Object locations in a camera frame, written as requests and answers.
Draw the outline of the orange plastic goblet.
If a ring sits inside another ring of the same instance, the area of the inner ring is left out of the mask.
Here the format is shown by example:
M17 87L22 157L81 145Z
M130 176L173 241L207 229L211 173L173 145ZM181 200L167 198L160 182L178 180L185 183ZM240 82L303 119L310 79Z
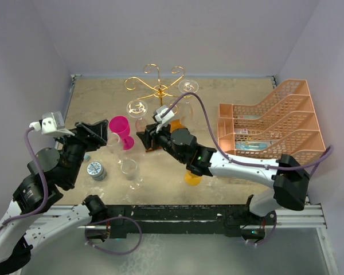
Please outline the orange plastic goblet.
M187 170L184 176L184 181L190 186L196 186L202 181L202 176L195 175Z

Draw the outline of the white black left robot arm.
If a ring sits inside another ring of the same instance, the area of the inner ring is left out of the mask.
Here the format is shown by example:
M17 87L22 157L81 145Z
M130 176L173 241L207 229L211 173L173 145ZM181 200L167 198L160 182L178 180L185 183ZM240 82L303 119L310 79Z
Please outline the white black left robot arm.
M30 124L24 134L32 157L27 165L30 174L15 190L0 220L0 274L21 270L36 252L70 229L105 221L106 206L97 195L90 195L54 221L33 226L63 197L60 190L74 188L84 155L107 144L107 127L108 120L102 120L78 122L66 129L54 113Z

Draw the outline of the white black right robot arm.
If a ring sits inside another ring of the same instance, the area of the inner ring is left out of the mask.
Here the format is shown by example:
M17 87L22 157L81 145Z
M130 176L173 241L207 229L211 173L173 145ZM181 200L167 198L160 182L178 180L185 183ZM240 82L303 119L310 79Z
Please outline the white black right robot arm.
M233 177L266 186L267 190L247 200L243 216L250 224L280 207L304 209L310 176L291 155L282 154L279 159L230 155L198 144L187 128L170 131L158 124L150 124L136 135L146 150L163 149L194 176Z

